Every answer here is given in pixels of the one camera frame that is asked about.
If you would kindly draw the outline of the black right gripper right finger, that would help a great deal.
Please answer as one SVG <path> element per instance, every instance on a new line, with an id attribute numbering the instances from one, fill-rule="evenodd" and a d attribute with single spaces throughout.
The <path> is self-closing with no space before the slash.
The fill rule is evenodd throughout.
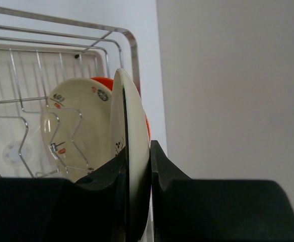
<path id="1" fill-rule="evenodd" d="M 294 241 L 282 187 L 261 179 L 192 179 L 151 142 L 155 241 Z"/>

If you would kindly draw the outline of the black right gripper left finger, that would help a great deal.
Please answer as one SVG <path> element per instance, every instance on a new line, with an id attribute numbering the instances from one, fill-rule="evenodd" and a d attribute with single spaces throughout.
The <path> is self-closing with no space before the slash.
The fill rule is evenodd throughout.
<path id="1" fill-rule="evenodd" d="M 0 178 L 0 241 L 124 241 L 125 159 L 76 183 Z"/>

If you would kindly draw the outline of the beige plate with green brushstroke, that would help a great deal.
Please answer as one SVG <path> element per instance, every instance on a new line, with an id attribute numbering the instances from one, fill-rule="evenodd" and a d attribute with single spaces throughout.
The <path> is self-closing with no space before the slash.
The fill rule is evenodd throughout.
<path id="1" fill-rule="evenodd" d="M 123 69 L 114 75 L 110 153 L 125 152 L 126 167 L 126 241 L 140 241 L 148 219 L 150 203 L 150 140 L 139 92 Z"/>

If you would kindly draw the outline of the orange plastic plate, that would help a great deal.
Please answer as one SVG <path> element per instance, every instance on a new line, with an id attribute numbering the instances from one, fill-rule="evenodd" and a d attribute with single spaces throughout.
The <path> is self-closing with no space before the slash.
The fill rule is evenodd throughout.
<path id="1" fill-rule="evenodd" d="M 109 90 L 112 91 L 113 89 L 113 79 L 106 78 L 106 77 L 90 77 L 90 79 L 95 80 L 104 86 L 106 86 Z M 145 120 L 146 120 L 146 126 L 148 130 L 148 135 L 149 135 L 149 141 L 151 141 L 151 130 L 150 130 L 150 124 L 147 115 L 145 114 Z"/>

